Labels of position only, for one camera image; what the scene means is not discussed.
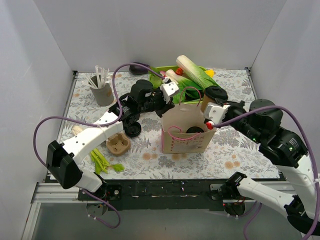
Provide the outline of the black plastic cup lid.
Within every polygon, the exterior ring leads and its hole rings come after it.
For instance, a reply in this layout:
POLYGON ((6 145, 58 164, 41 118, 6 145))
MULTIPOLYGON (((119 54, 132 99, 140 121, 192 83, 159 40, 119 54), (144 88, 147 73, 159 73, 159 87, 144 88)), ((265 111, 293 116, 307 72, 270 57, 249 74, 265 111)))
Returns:
POLYGON ((221 99, 221 100, 225 100, 225 101, 228 100, 227 92, 219 86, 211 85, 211 86, 207 87, 204 90, 204 95, 212 100, 214 100, 214 99, 221 99))

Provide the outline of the pink paper cake bag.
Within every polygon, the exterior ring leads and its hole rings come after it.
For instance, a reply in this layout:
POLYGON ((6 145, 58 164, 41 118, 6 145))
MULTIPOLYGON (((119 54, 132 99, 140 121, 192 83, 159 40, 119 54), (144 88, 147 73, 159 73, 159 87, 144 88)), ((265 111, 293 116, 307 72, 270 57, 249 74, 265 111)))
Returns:
POLYGON ((181 101, 185 89, 182 90, 179 102, 161 118, 161 145, 164 154, 203 153, 212 140, 216 129, 209 130, 201 111, 202 100, 195 104, 181 101), (190 127, 200 127, 203 133, 186 133, 190 127))

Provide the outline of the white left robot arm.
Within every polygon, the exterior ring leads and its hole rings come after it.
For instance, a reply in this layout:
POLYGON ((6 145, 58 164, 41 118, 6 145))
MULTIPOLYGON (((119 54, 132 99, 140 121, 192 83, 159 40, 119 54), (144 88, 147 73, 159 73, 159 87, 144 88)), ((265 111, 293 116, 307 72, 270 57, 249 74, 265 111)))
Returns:
POLYGON ((120 97, 93 125, 62 143, 52 141, 47 148, 46 167, 63 189, 78 187, 86 189, 95 200, 106 196, 103 179, 78 165, 102 142, 122 131, 129 133, 142 113, 156 112, 159 117, 175 105, 173 97, 179 87, 165 78, 157 89, 148 80, 138 80, 129 93, 120 97))

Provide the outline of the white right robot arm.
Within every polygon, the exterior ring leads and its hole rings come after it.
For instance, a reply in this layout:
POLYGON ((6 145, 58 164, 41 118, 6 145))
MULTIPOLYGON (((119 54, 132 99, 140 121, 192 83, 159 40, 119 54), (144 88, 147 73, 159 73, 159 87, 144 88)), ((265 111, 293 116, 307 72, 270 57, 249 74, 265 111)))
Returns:
POLYGON ((284 107, 267 99, 245 103, 217 98, 210 114, 214 127, 231 126, 259 144, 259 152, 269 159, 292 185, 295 194, 284 193, 235 172, 212 194, 220 199, 246 197, 284 216, 306 238, 320 234, 320 180, 311 146, 300 135, 281 127, 284 107))

